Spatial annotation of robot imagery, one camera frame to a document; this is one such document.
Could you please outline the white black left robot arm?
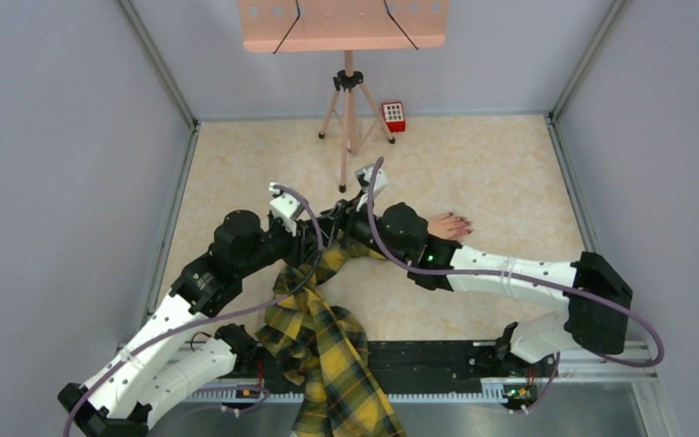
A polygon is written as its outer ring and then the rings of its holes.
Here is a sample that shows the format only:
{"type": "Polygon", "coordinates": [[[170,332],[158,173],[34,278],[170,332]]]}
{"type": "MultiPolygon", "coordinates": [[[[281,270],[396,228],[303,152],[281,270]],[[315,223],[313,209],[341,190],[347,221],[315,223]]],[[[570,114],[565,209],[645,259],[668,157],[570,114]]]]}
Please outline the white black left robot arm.
{"type": "Polygon", "coordinates": [[[334,235],[326,216],[272,206],[268,228],[249,210],[225,216],[208,250],[179,273],[156,311],[97,374],[69,382],[57,395],[66,410],[63,435],[147,436],[188,396],[217,377],[244,376],[255,365],[251,338],[239,327],[172,363],[180,347],[242,292],[243,280],[281,260],[312,266],[334,235]]]}

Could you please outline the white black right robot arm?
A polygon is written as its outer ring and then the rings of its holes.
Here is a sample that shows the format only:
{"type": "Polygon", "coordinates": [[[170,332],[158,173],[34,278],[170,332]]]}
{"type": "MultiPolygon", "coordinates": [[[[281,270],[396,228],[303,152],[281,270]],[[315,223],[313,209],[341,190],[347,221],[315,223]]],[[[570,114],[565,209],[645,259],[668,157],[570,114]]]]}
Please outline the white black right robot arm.
{"type": "Polygon", "coordinates": [[[497,362],[510,375],[558,351],[623,353],[633,292],[608,260],[585,251],[574,261],[504,257],[461,243],[401,202],[380,216],[339,202],[319,216],[328,235],[358,242],[391,261],[426,290],[490,293],[547,308],[509,324],[497,340],[497,362]]]}

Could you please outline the mannequin hand painted nails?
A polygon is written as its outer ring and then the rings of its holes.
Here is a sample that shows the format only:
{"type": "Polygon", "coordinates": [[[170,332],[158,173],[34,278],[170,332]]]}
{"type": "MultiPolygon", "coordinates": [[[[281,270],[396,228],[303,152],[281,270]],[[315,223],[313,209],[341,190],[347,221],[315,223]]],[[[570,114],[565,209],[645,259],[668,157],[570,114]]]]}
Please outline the mannequin hand painted nails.
{"type": "Polygon", "coordinates": [[[431,235],[446,240],[460,240],[473,232],[470,221],[454,212],[446,212],[428,219],[431,235]]]}

